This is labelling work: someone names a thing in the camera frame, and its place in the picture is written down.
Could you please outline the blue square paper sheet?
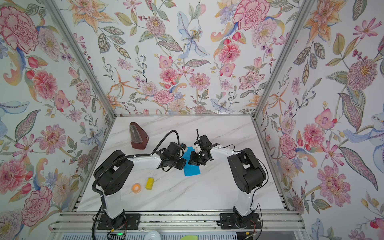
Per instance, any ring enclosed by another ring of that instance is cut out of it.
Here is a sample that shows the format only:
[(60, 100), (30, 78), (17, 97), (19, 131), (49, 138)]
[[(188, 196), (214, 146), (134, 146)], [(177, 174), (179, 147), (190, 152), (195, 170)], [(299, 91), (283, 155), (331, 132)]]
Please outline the blue square paper sheet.
[(186, 177), (192, 177), (200, 175), (199, 166), (194, 166), (189, 164), (189, 160), (191, 159), (191, 153), (194, 151), (193, 147), (187, 147), (187, 151), (184, 153), (183, 158), (186, 160), (186, 165), (184, 166), (184, 175)]

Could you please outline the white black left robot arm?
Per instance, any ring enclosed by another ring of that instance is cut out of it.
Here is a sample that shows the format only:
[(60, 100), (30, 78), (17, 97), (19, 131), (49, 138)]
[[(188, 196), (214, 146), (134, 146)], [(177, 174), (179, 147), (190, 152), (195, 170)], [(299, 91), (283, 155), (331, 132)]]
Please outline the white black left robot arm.
[(122, 215), (120, 190), (131, 171), (167, 167), (182, 170), (186, 165), (183, 155), (187, 148), (185, 144), (171, 142), (167, 148), (151, 154), (125, 155), (120, 150), (114, 151), (94, 172), (92, 190), (100, 195), (102, 210), (112, 220)]

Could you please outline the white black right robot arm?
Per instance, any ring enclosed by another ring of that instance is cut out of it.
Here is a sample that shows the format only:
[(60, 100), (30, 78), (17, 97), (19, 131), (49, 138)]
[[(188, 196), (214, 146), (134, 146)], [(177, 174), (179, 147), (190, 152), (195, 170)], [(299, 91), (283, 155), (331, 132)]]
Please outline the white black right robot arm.
[(249, 219), (255, 210), (253, 200), (256, 190), (260, 189), (268, 178), (268, 172), (250, 148), (236, 150), (234, 145), (213, 144), (206, 135), (197, 137), (193, 145), (189, 164), (204, 166), (209, 161), (227, 161), (239, 189), (234, 215), (238, 219)]

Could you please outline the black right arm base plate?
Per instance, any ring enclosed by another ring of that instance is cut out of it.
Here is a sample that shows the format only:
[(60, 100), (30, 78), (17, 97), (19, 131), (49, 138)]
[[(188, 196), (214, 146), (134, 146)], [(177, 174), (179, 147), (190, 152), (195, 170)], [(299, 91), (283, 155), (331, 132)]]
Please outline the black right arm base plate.
[(257, 213), (242, 217), (235, 213), (221, 213), (217, 225), (222, 230), (260, 230), (262, 220)]

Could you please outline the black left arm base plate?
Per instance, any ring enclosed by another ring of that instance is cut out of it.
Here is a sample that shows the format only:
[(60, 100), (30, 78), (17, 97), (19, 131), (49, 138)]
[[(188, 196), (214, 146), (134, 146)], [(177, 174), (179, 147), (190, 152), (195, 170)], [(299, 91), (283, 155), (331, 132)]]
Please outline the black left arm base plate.
[(140, 218), (140, 214), (122, 213), (115, 219), (111, 219), (107, 214), (102, 214), (97, 230), (138, 230)]

